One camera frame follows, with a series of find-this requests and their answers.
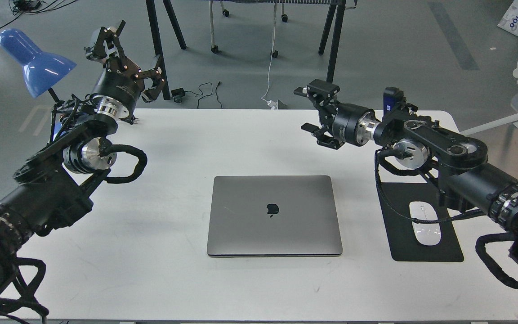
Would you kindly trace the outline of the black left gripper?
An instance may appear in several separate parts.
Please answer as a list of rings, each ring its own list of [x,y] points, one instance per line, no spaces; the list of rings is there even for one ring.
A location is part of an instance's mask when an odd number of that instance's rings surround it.
[[[85,47],[85,57],[103,66],[103,73],[90,95],[96,112],[115,120],[135,120],[134,110],[140,94],[145,103],[150,103],[164,90],[164,57],[156,55],[155,66],[143,72],[134,62],[124,61],[126,56],[119,41],[124,26],[123,20],[118,27],[97,29],[90,45]],[[145,88],[144,79],[152,81],[150,88]]]

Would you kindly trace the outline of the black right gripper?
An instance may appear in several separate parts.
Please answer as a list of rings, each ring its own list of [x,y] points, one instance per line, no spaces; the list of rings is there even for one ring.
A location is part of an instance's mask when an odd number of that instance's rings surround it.
[[[376,127],[380,124],[372,109],[355,104],[336,103],[340,87],[321,79],[315,79],[305,87],[298,87],[294,94],[308,98],[323,117],[321,127],[310,123],[301,126],[317,139],[319,146],[339,149],[345,142],[363,146],[374,139]]]

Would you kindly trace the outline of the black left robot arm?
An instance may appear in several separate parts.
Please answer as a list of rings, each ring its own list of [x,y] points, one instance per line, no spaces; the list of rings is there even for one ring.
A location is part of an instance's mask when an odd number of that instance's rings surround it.
[[[82,100],[54,96],[49,143],[13,174],[18,187],[0,200],[0,316],[12,318],[12,312],[27,307],[47,322],[49,310],[35,297],[45,263],[18,257],[18,250],[34,234],[46,236],[89,213],[90,196],[102,182],[133,182],[147,165],[144,151],[107,139],[118,121],[135,121],[138,98],[154,101],[166,84],[162,55],[149,70],[125,55],[120,43],[124,25],[95,31],[85,54],[101,62],[103,72],[92,93]]]

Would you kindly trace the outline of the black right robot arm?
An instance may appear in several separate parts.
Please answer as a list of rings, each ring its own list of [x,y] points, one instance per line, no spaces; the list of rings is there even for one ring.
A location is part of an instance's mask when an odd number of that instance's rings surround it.
[[[487,215],[503,230],[477,239],[475,250],[492,275],[518,289],[518,179],[488,162],[487,145],[478,139],[440,127],[439,121],[417,114],[402,90],[383,92],[383,117],[372,109],[337,100],[340,88],[315,79],[294,90],[308,98],[319,113],[319,126],[302,129],[317,144],[339,149],[348,143],[380,146],[374,154],[378,194],[390,206],[380,179],[380,167],[398,176],[420,175],[437,189],[438,203],[459,214],[444,221]]]

